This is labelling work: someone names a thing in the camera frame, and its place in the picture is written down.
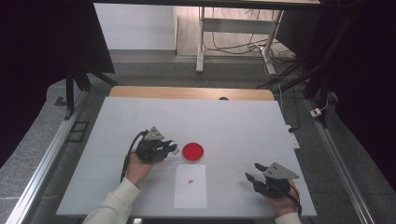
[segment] white paper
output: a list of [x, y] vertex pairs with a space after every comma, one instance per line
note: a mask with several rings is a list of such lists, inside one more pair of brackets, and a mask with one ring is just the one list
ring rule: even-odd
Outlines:
[[175, 208], [206, 208], [205, 165], [177, 166]]

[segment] table leg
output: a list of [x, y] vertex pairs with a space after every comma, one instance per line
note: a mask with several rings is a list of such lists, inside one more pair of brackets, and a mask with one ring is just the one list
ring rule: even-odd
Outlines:
[[279, 25], [280, 18], [282, 17], [282, 13], [283, 13], [283, 10], [275, 11], [276, 17], [274, 19], [274, 25], [272, 27], [272, 31], [268, 35], [268, 40], [267, 40], [267, 44], [265, 45], [265, 48], [262, 49], [262, 57], [264, 58], [265, 66], [267, 68], [268, 75], [270, 75], [270, 76], [276, 74], [276, 71], [274, 69], [274, 66], [273, 66], [273, 64], [271, 62], [271, 58], [270, 58], [270, 49], [271, 49], [272, 43], [274, 41], [275, 33], [277, 30], [277, 26]]
[[205, 7], [200, 7], [201, 13], [199, 16], [200, 25], [200, 39], [197, 52], [197, 67], [196, 73], [201, 74], [204, 72], [204, 21], [205, 21]]

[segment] robotic arm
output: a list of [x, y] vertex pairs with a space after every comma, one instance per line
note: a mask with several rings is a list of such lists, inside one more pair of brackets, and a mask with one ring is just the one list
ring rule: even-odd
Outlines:
[[176, 155], [179, 152], [177, 148], [177, 144], [174, 141], [172, 140], [165, 142], [162, 141], [164, 139], [164, 136], [157, 130], [155, 126], [152, 127], [149, 131], [145, 130], [139, 133], [134, 138], [134, 141], [129, 147], [128, 154], [125, 156], [124, 164], [122, 167], [122, 174], [120, 181], [122, 181], [122, 179], [126, 175], [129, 156], [131, 155], [132, 149], [134, 148], [134, 143], [140, 136], [143, 136], [143, 138], [138, 143], [135, 153], [139, 157], [139, 159], [143, 162], [153, 163], [156, 161], [162, 161], [168, 156], [169, 152], [172, 152], [174, 155]]
[[290, 187], [289, 179], [300, 178], [297, 174], [282, 165], [274, 162], [271, 166], [266, 167], [258, 163], [254, 163], [256, 168], [262, 171], [265, 176], [265, 182], [256, 180], [252, 175], [245, 173], [247, 180], [253, 184], [256, 192], [268, 196], [270, 198], [288, 197], [298, 207], [298, 215], [301, 216], [303, 208], [300, 204], [300, 198], [295, 199], [289, 194]]

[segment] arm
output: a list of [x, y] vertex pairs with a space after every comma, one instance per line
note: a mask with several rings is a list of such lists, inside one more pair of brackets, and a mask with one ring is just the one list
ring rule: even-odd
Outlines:
[[122, 179], [122, 182], [115, 190], [109, 192], [105, 199], [87, 215], [83, 223], [126, 223], [128, 216], [131, 214], [132, 202], [140, 193], [137, 185], [149, 174], [151, 168], [158, 163], [143, 163], [133, 152], [129, 156], [126, 177]]
[[[300, 192], [297, 190], [294, 182], [289, 180], [290, 184], [295, 188], [291, 188], [289, 194], [294, 198], [297, 198]], [[274, 207], [276, 214], [279, 216], [275, 219], [276, 224], [301, 224], [301, 221], [297, 214], [297, 206], [289, 198], [283, 197], [278, 199], [273, 199], [264, 195], [264, 197], [270, 202]]]

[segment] wooden edge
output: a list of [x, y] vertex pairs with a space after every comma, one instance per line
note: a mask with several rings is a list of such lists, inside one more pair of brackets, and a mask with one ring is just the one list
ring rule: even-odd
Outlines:
[[274, 101], [274, 95], [268, 90], [214, 89], [184, 87], [144, 87], [116, 86], [111, 89], [110, 97], [163, 98], [163, 99], [204, 99]]

